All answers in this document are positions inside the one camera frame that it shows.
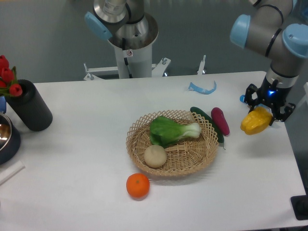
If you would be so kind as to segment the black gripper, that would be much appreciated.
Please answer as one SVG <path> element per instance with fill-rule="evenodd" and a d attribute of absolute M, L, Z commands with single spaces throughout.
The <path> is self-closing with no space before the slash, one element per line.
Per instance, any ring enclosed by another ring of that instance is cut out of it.
<path fill-rule="evenodd" d="M 269 126 L 272 126 L 274 121 L 285 122 L 296 109 L 294 103 L 286 103 L 286 97 L 290 90 L 291 87 L 279 88 L 279 83 L 273 86 L 269 83 L 267 78 L 264 77 L 260 88 L 254 84 L 250 84 L 247 87 L 244 102 L 249 106 L 249 111 L 253 111 L 259 104 L 269 107 L 272 113 L 272 119 Z"/>

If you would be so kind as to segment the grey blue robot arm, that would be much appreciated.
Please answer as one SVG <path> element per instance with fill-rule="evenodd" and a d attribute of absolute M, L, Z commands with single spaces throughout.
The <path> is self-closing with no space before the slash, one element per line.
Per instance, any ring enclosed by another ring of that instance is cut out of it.
<path fill-rule="evenodd" d="M 262 104 L 270 108 L 273 120 L 285 121 L 295 110 L 286 97 L 308 57 L 308 27 L 291 24 L 281 28 L 293 11 L 294 0 L 254 0 L 254 16 L 240 15 L 230 40 L 271 59 L 260 87 L 250 85 L 244 101 L 251 109 Z M 162 65 L 152 66 L 152 45 L 158 36 L 155 19 L 144 11 L 142 0 L 96 0 L 85 14 L 88 28 L 115 50 L 120 78 L 161 76 Z"/>

